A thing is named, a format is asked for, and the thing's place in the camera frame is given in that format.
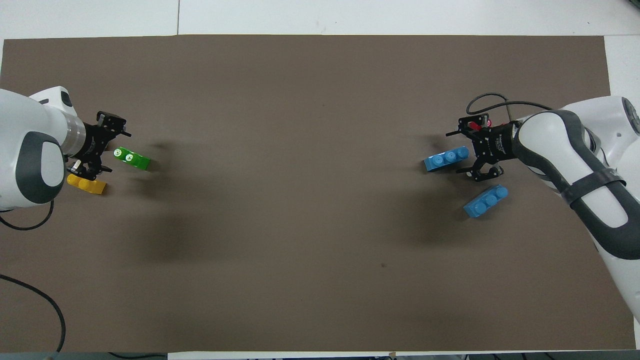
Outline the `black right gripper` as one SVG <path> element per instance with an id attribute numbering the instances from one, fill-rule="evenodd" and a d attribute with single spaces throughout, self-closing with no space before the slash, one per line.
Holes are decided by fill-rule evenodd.
<path id="1" fill-rule="evenodd" d="M 518 127 L 514 122 L 490 127 L 489 114 L 476 114 L 457 119 L 455 130 L 446 137 L 464 135 L 472 138 L 476 161 L 473 165 L 457 169 L 474 182 L 486 182 L 501 177 L 505 171 L 498 162 L 515 159 L 514 137 Z"/>

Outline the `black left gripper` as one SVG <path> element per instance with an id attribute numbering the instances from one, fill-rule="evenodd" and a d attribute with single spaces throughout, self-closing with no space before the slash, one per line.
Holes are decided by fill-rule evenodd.
<path id="1" fill-rule="evenodd" d="M 82 160 L 76 160 L 67 171 L 78 178 L 93 182 L 102 173 L 112 169 L 102 164 L 102 154 L 112 139 L 118 136 L 132 137 L 127 131 L 127 120 L 111 112 L 98 111 L 97 124 L 83 123 L 86 137 L 82 146 Z"/>

